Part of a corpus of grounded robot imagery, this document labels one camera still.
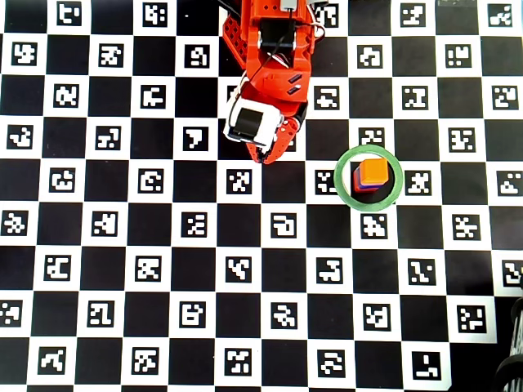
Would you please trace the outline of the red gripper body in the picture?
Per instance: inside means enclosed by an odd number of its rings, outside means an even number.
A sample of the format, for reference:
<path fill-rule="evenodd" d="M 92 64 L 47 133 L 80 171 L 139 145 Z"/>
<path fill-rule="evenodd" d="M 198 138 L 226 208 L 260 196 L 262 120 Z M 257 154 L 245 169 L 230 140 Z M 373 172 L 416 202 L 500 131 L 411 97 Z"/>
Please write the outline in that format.
<path fill-rule="evenodd" d="M 262 69 L 243 89 L 243 98 L 276 107 L 286 118 L 303 121 L 311 71 Z"/>

